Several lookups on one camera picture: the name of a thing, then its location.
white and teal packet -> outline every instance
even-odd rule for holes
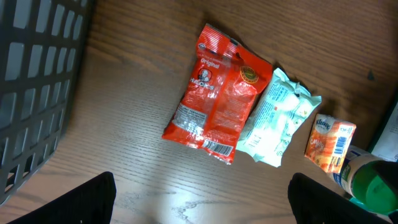
[[[279,68],[250,115],[239,137],[236,149],[253,159],[279,167],[282,155],[294,132],[321,103],[300,83],[289,80]]]

small orange package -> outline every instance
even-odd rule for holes
[[[325,172],[340,173],[356,125],[317,114],[305,157]]]
[[[207,24],[185,96],[162,138],[231,164],[254,99],[271,77],[271,64]]]

nutrition label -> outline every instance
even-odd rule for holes
[[[173,124],[193,134],[201,135],[207,115],[180,104],[173,119]]]

snack package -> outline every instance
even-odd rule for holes
[[[206,25],[185,96],[162,138],[232,163],[254,99],[271,75],[272,65]]]
[[[305,157],[329,173],[340,173],[356,125],[317,114]]]
[[[276,69],[272,80],[250,115],[236,149],[253,159],[279,167],[294,132],[321,103],[299,83]]]

wooden table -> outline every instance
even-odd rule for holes
[[[118,188],[113,223],[294,223],[294,173],[341,192],[303,156],[315,114],[355,123],[353,144],[366,148],[388,106],[398,81],[397,8],[394,0],[98,0],[67,134],[0,208],[0,222],[109,170]],[[323,97],[282,167],[242,152],[227,166],[160,138],[206,22]]]

